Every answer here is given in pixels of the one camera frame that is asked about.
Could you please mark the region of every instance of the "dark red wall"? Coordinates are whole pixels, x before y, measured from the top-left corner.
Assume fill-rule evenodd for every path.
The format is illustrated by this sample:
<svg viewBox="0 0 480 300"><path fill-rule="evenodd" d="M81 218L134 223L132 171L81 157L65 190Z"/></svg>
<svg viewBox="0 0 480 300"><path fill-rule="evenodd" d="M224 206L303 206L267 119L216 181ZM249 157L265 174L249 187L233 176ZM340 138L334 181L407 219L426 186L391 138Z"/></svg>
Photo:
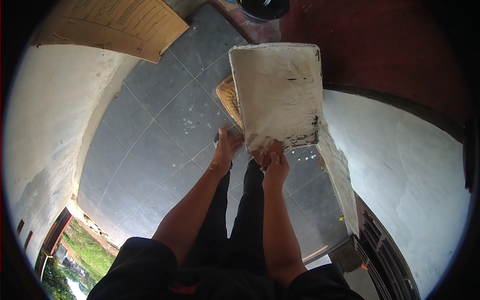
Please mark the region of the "dark red wall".
<svg viewBox="0 0 480 300"><path fill-rule="evenodd" d="M320 47L325 83L401 96L465 123L464 79L419 0L291 0L280 33Z"/></svg>

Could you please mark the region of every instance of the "hand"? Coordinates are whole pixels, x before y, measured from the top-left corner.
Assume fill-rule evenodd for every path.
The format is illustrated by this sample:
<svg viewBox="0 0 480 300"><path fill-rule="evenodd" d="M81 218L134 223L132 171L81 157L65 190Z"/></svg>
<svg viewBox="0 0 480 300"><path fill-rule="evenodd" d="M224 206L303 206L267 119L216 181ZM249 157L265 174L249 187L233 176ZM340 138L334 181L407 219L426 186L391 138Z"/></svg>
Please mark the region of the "hand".
<svg viewBox="0 0 480 300"><path fill-rule="evenodd" d="M265 190L278 189L282 191L283 182L288 176L290 166L288 165L287 158L282 156L281 158L275 152L270 153L272 163L265 172L265 178L262 182L262 186Z"/></svg>
<svg viewBox="0 0 480 300"><path fill-rule="evenodd" d="M241 147L243 143L243 134L235 134L227 137L228 124L218 129L218 146L215 149L212 162L208 167L210 170L219 174L220 178L230 169L232 157Z"/></svg>

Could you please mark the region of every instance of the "leg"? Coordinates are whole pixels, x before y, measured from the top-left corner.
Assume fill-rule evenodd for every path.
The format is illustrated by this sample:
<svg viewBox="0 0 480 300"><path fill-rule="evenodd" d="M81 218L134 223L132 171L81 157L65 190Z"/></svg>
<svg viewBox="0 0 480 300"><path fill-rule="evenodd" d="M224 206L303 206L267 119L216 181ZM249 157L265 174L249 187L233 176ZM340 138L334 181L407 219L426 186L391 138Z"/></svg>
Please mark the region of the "leg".
<svg viewBox="0 0 480 300"><path fill-rule="evenodd" d="M219 264L219 258L227 242L225 212L227 211L229 183L230 171L220 180L202 227L200 227L197 238L181 267L189 268Z"/></svg>
<svg viewBox="0 0 480 300"><path fill-rule="evenodd" d="M263 247L264 174L254 159L250 160L243 181L243 196L233 225L226 267L267 274Z"/></svg>

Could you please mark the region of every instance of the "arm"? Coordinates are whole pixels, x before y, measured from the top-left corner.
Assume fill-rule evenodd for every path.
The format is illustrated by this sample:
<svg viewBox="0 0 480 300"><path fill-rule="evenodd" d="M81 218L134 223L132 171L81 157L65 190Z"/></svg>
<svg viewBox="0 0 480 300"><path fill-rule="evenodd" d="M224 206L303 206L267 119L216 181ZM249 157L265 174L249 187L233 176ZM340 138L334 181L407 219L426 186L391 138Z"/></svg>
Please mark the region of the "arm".
<svg viewBox="0 0 480 300"><path fill-rule="evenodd" d="M230 168L232 155L241 148L241 134L227 138L227 126L218 130L218 147L210 166L198 182L163 218L152 239L168 246L178 264L193 245L220 179Z"/></svg>
<svg viewBox="0 0 480 300"><path fill-rule="evenodd" d="M285 156L278 158L273 152L271 158L272 164L263 181L265 260L269 275L288 288L292 280L307 269L282 196L282 185L290 167Z"/></svg>

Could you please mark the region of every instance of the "white paint tray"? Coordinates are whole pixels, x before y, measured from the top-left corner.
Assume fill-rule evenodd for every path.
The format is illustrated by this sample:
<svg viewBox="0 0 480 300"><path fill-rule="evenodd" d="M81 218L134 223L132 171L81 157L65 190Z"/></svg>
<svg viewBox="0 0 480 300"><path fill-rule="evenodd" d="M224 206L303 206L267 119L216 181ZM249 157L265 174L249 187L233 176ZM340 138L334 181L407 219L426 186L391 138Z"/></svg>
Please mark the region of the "white paint tray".
<svg viewBox="0 0 480 300"><path fill-rule="evenodd" d="M317 45L235 46L228 57L248 152L273 139L284 150L318 143L323 85Z"/></svg>

